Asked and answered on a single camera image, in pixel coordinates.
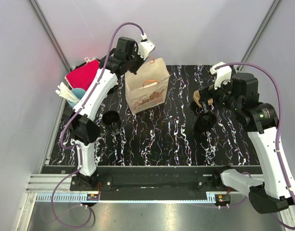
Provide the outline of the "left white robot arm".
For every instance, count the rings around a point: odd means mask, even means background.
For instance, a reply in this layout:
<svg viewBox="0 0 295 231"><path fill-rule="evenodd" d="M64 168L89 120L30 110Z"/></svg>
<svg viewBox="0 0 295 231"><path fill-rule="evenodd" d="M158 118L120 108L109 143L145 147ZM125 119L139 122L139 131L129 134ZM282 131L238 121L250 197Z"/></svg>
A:
<svg viewBox="0 0 295 231"><path fill-rule="evenodd" d="M78 154L78 167L72 175L70 187L72 191L91 191L99 185L94 160L94 146L99 136L99 128L94 122L98 108L118 79L126 72L136 74L154 49L155 44L146 36L140 43L120 37L116 47L109 47L108 54L101 59L90 87L74 106L67 123Z"/></svg>

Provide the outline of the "black cup stack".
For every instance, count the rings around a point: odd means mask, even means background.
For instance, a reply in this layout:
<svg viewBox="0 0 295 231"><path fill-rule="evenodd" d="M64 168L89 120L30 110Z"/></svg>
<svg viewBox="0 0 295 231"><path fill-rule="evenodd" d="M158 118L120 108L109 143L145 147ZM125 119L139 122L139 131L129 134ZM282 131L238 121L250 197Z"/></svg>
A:
<svg viewBox="0 0 295 231"><path fill-rule="evenodd" d="M216 123L216 116L212 112L201 113L196 120L195 128L199 132L209 131Z"/></svg>
<svg viewBox="0 0 295 231"><path fill-rule="evenodd" d="M116 111L107 111L102 115L102 122L112 134L118 135L121 131L121 118Z"/></svg>

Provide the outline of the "cream bear paper bag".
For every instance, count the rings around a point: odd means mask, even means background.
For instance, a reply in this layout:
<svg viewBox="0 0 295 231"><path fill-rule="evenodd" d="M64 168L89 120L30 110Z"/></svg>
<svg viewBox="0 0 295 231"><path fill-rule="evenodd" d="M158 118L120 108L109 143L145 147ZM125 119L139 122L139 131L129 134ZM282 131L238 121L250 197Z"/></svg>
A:
<svg viewBox="0 0 295 231"><path fill-rule="evenodd" d="M125 97L132 114L165 102L170 74L162 58L125 74Z"/></svg>

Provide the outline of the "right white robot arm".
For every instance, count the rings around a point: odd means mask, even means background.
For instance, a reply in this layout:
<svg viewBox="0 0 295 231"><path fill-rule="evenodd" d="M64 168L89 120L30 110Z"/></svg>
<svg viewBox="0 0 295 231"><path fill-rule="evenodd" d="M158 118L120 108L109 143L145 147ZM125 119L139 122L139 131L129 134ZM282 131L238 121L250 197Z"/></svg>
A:
<svg viewBox="0 0 295 231"><path fill-rule="evenodd" d="M286 161L279 161L282 144L276 141L280 123L275 108L259 101L258 80L250 73L237 73L199 90L203 108L195 128L208 131L216 123L208 101L212 99L230 109L251 140L259 159L263 181L255 180L233 167L223 167L212 178L213 187L222 191L230 187L248 197L259 214L271 214L288 209L295 201L295 181Z"/></svg>

